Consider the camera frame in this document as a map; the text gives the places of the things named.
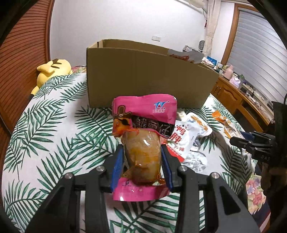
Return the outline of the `person right hand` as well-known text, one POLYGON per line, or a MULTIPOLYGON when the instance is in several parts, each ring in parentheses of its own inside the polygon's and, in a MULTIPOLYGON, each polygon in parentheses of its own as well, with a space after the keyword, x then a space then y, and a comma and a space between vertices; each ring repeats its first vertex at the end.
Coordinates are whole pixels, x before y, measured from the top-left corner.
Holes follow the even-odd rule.
POLYGON ((266 197, 271 197, 286 186, 286 168, 262 164, 261 188, 266 197))

